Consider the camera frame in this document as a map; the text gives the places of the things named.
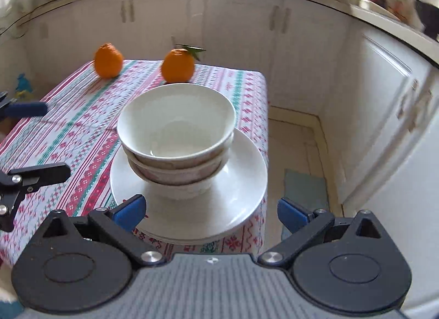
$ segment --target triangular hole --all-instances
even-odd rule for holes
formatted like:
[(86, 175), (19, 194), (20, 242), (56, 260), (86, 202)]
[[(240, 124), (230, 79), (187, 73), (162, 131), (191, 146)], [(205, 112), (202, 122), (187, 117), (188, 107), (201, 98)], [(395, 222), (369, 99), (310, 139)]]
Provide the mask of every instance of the triangular hole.
[(369, 219), (363, 219), (357, 230), (357, 236), (371, 237), (373, 239), (380, 239), (381, 235), (374, 226), (374, 223)]
[(67, 230), (64, 227), (61, 219), (54, 218), (49, 225), (49, 228), (44, 233), (43, 237), (57, 237), (67, 235)]

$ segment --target silver screw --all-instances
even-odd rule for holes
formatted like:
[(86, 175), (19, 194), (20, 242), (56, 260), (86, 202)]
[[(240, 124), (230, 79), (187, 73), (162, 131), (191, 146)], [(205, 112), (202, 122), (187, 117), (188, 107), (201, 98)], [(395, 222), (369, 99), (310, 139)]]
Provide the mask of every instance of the silver screw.
[(155, 263), (159, 262), (163, 258), (163, 255), (157, 251), (146, 251), (142, 253), (140, 257), (146, 263)]
[(216, 257), (210, 257), (206, 260), (206, 262), (210, 264), (216, 264), (217, 262), (219, 262), (219, 259)]
[(284, 256), (278, 252), (265, 252), (261, 256), (261, 260), (265, 263), (277, 263), (284, 259)]
[(6, 213), (7, 213), (7, 206), (0, 205), (0, 215), (6, 215)]
[(18, 184), (19, 182), (21, 182), (21, 175), (13, 175), (12, 176), (12, 182)]

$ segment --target tablecloth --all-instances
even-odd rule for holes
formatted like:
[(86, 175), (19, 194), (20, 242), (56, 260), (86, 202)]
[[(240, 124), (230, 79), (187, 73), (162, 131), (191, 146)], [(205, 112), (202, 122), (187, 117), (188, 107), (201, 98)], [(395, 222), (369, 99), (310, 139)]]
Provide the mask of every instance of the tablecloth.
[[(83, 216), (100, 207), (114, 207), (110, 190), (111, 161), (121, 143), (116, 132), (120, 111), (130, 100), (162, 85), (161, 61), (124, 61), (121, 74), (101, 79), (92, 63), (85, 64), (54, 88), (43, 101), (49, 112), (43, 118), (22, 119), (0, 144), (3, 171), (24, 166), (66, 162), (72, 176), (63, 184), (41, 188), (27, 195), (19, 206), (15, 229), (0, 231), (0, 257), (13, 265), (24, 247), (54, 209), (69, 216)], [(218, 90), (236, 109), (236, 127), (257, 145), (266, 164), (266, 82), (258, 72), (197, 65), (192, 83)], [(264, 239), (266, 197), (256, 212), (232, 235), (200, 246), (177, 246), (149, 238), (167, 258), (175, 252), (257, 254)]]

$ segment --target stacked bowl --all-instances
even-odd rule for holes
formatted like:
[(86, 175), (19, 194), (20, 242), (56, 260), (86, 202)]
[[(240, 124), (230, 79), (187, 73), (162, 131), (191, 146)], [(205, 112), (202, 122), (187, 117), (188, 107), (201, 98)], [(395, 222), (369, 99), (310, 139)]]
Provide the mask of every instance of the stacked bowl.
[(183, 200), (209, 189), (229, 159), (235, 110), (218, 91), (177, 83), (122, 110), (117, 132), (131, 169), (158, 194)]

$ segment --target black frying pan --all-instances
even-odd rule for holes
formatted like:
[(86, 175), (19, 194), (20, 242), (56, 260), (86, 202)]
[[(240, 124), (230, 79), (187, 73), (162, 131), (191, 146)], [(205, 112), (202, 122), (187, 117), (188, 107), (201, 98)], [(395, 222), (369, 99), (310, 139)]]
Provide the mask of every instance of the black frying pan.
[(420, 0), (415, 0), (415, 8), (425, 26), (424, 34), (436, 40), (439, 34), (439, 8)]

